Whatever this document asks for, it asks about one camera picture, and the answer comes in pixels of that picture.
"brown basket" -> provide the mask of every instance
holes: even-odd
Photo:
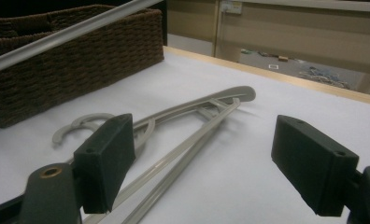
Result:
[[[112,9],[89,6],[0,19],[0,55]],[[101,89],[164,58],[162,15],[140,12],[0,72],[0,128]]]

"wicker basket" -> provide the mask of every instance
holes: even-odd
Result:
[[[0,55],[112,9],[0,19]],[[0,128],[108,86],[164,58],[162,15],[144,9],[0,72]]]

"metal rod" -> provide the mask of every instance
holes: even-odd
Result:
[[[134,0],[0,56],[0,71],[163,0]]]

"white table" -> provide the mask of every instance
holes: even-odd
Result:
[[[370,96],[176,49],[165,48],[164,56],[163,62],[114,85],[0,130],[0,203],[20,195],[34,170],[72,157],[90,131],[68,135],[61,146],[53,146],[51,137],[75,118],[132,113],[137,121],[216,91],[249,85],[256,99],[222,123],[142,223],[346,223],[346,209],[341,218],[315,216],[272,162],[276,118],[302,119],[331,136],[360,156],[362,171],[370,165]],[[189,115],[158,126],[123,185],[202,123]],[[161,177],[103,222],[121,223]]]

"woven basket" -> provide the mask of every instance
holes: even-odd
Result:
[[[0,19],[0,55],[113,7]],[[0,71],[0,128],[101,89],[164,59],[162,15],[144,9]]]

